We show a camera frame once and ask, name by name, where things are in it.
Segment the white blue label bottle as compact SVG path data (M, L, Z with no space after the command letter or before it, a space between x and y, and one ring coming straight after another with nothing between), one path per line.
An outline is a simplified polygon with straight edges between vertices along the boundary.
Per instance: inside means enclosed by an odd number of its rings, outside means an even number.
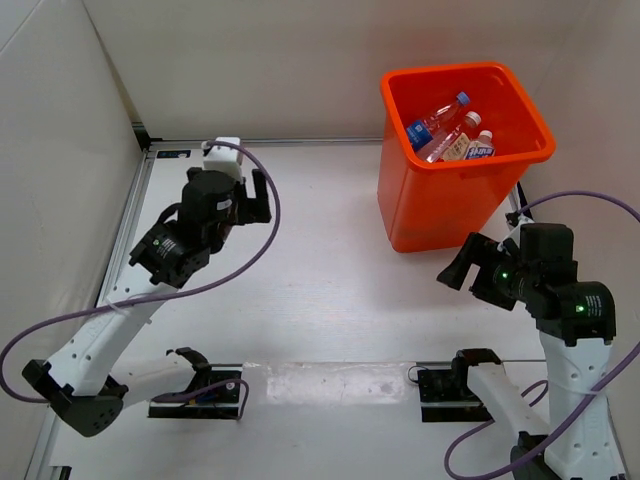
M490 130L482 130L478 137L469 143L463 159L475 160L492 157L494 154L493 132Z

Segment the yellow label plastic bottle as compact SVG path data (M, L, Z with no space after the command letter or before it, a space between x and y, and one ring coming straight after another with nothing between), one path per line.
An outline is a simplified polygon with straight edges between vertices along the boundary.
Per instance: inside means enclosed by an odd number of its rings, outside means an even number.
M477 112L466 113L463 119L428 153L425 160L429 163L459 160L469 146L470 136L478 129L481 121L482 118Z

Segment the blue label purple cap bottle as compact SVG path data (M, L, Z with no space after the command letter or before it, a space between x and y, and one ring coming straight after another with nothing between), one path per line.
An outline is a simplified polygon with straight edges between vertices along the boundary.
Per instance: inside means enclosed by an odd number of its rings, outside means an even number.
M445 132L470 103L470 97L461 91L453 102L409 124L405 132L413 151L418 152L435 140L438 134Z

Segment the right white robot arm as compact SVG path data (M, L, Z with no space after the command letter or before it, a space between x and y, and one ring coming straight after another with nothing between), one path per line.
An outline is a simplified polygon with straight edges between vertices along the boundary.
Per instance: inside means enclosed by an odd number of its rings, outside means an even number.
M622 479L612 437L604 380L616 335L616 308L601 282L581 281L574 234L562 224L520 223L501 242L468 235L437 277L458 290L472 266L470 291L512 310L522 303L536 324L547 369L549 418L521 397L493 351L459 351L449 387L477 397L515 439L511 473L517 479Z

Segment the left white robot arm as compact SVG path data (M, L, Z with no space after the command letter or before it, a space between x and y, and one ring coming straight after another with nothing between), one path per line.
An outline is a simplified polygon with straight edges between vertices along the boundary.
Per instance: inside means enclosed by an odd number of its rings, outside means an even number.
M181 199L167 207L130 253L104 311L89 315L72 339L46 360L31 360L24 379L57 416L90 438L107 429L127 407L142 401L184 403L210 388L210 363L190 347L169 349L148 364L120 357L155 312L205 268L235 226L271 220L268 177L245 181L221 171L192 167Z

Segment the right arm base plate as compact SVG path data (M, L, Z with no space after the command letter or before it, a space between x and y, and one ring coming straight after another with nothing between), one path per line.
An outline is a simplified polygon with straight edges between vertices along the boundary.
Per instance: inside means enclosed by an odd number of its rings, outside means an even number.
M456 383L444 363L416 363L407 369L408 382L418 388L423 423L481 423L492 420L488 410L467 387Z

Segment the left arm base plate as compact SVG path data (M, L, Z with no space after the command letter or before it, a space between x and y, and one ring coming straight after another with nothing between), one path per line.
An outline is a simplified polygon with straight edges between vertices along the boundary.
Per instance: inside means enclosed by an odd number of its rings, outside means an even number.
M212 364L201 381L191 387L200 390L209 385L221 386L178 403L150 403L149 419L176 420L234 420L241 418L242 406L246 404L241 364Z

